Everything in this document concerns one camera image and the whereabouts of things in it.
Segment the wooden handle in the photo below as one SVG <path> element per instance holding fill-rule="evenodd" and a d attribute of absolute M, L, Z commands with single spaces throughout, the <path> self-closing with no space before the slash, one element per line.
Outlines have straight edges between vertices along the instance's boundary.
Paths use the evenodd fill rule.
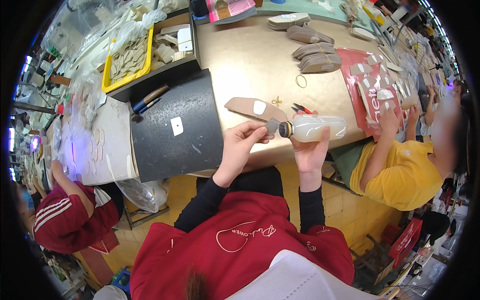
<path fill-rule="evenodd" d="M 149 93 L 145 98 L 144 98 L 144 103 L 148 104 L 155 98 L 157 98 L 159 95 L 163 94 L 166 90 L 168 90 L 168 85 L 164 85 L 162 87 L 159 87 L 155 91 Z"/>

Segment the scissors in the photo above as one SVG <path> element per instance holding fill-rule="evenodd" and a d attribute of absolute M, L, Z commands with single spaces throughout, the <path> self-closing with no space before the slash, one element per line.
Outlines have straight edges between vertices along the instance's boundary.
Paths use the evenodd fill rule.
<path fill-rule="evenodd" d="M 308 110 L 305 106 L 303 106 L 303 105 L 298 105 L 297 103 L 294 103 L 293 105 L 296 106 L 296 108 L 293 107 L 293 106 L 291 107 L 291 108 L 295 111 L 295 113 L 298 113 L 298 111 L 301 110 L 301 111 L 303 111 L 304 113 L 306 113 L 307 115 L 311 115 L 311 114 L 312 114 L 312 112 L 309 111 L 309 110 Z"/>

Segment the red plastic crate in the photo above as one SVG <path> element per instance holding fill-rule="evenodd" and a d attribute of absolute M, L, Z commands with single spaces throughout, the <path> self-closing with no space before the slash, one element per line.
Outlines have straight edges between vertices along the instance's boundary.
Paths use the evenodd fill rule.
<path fill-rule="evenodd" d="M 101 241 L 96 242 L 95 244 L 91 245 L 90 248 L 93 250 L 97 250 L 103 254 L 109 254 L 113 248 L 120 245 L 119 240 L 117 239 L 117 235 L 113 232 L 113 229 L 107 233 Z"/>
<path fill-rule="evenodd" d="M 392 245 L 389 255 L 395 259 L 393 267 L 396 268 L 405 259 L 413 246 L 420 237 L 422 220 L 413 218 L 407 229 L 400 235 L 396 242 Z"/>
<path fill-rule="evenodd" d="M 401 227 L 389 223 L 387 226 L 385 226 L 385 229 L 382 232 L 382 239 L 391 246 L 393 243 L 395 243 L 401 231 Z"/>

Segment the black mat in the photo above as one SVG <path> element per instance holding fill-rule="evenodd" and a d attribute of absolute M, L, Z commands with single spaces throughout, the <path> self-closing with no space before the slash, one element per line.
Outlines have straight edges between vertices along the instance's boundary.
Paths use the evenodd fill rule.
<path fill-rule="evenodd" d="M 223 138 L 209 70 L 169 87 L 143 113 L 142 121 L 131 123 L 142 182 L 216 168 L 222 160 Z M 181 118 L 183 133 L 174 136 L 170 120 L 176 117 Z"/>

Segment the bottle cap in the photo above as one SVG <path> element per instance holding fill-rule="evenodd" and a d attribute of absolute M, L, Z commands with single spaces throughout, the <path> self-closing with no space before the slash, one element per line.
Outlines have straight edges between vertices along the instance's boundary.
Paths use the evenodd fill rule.
<path fill-rule="evenodd" d="M 292 123 L 290 121 L 281 122 L 278 126 L 278 133 L 281 137 L 289 138 L 292 136 Z"/>

